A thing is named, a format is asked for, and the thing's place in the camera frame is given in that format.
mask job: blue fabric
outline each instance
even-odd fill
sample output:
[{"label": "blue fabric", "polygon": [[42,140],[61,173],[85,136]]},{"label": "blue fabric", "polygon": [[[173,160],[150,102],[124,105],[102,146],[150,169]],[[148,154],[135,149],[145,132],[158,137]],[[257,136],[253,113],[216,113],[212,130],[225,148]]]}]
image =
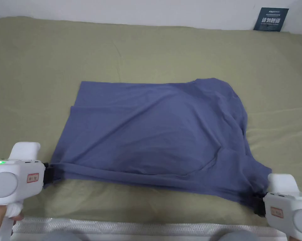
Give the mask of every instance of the blue fabric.
[{"label": "blue fabric", "polygon": [[82,82],[52,163],[56,178],[163,187],[252,206],[271,169],[246,140],[230,85]]}]

